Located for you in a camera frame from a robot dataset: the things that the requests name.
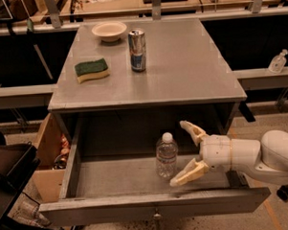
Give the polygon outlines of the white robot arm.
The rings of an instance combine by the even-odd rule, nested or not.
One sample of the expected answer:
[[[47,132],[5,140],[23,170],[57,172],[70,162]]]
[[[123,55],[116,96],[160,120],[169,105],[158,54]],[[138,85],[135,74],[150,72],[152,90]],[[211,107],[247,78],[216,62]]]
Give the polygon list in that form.
[[[188,121],[180,126],[200,147],[197,161],[191,161],[170,180],[179,187],[201,178],[205,173],[236,171],[250,178],[277,185],[288,185],[288,132],[267,131],[260,141],[232,139],[227,135],[208,135]]]

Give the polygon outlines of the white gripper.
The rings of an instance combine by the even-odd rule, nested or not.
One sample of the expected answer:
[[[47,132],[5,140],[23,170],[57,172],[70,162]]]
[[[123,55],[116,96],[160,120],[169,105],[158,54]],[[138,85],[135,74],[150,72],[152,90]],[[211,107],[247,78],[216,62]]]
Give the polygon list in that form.
[[[260,162],[260,142],[251,139],[231,139],[226,135],[209,136],[204,129],[183,120],[180,126],[191,137],[195,146],[200,144],[199,162],[191,161],[173,178],[171,187],[179,187],[201,178],[210,170],[213,172],[253,172]]]

